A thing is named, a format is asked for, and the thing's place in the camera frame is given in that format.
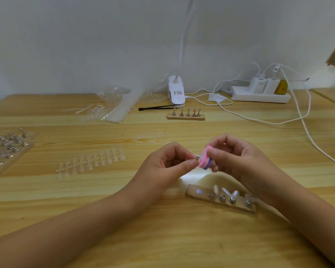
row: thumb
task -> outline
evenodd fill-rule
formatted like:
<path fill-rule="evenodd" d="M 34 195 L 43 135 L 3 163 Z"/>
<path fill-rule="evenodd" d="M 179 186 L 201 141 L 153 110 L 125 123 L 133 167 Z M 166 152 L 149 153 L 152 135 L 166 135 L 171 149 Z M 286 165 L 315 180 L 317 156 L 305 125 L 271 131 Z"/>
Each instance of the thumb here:
<path fill-rule="evenodd" d="M 243 159 L 240 156 L 224 150 L 210 148 L 207 150 L 206 155 L 212 158 L 220 167 L 241 168 L 244 166 Z"/>
<path fill-rule="evenodd" d="M 197 159 L 192 159 L 184 161 L 178 165 L 169 167 L 168 170 L 170 172 L 170 177 L 173 179 L 178 179 L 181 176 L 190 172 L 191 170 L 195 169 L 198 165 L 199 161 Z"/>

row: right hand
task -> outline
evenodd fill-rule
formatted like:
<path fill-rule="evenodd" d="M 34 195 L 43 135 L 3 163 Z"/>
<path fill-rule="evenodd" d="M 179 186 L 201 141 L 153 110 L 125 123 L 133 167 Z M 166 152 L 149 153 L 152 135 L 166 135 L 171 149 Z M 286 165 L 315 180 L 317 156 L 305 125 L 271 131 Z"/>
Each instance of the right hand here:
<path fill-rule="evenodd" d="M 293 179 L 247 141 L 223 134 L 208 145 L 213 147 L 207 150 L 207 156 L 214 160 L 210 166 L 213 172 L 231 175 L 270 206 L 276 207 L 286 186 L 294 184 Z"/>

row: white wall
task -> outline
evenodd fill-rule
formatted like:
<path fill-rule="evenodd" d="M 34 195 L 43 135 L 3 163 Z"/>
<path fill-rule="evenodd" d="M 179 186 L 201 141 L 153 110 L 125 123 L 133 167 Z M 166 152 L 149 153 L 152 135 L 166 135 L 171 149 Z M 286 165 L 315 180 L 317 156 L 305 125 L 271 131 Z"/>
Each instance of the white wall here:
<path fill-rule="evenodd" d="M 175 74 L 188 0 L 0 0 L 0 94 L 146 88 Z M 212 88 L 249 61 L 335 86 L 335 0 L 195 0 L 181 76 Z M 249 66 L 244 74 L 255 74 Z"/>

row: forearm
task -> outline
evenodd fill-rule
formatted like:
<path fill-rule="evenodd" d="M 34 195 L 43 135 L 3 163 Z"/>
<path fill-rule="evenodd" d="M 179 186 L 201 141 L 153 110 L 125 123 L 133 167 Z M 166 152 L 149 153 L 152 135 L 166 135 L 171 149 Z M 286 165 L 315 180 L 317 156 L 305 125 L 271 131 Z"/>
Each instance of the forearm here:
<path fill-rule="evenodd" d="M 0 267 L 61 267 L 135 215 L 120 191 L 0 237 Z"/>
<path fill-rule="evenodd" d="M 276 208 L 335 264 L 335 207 L 292 181 Z"/>

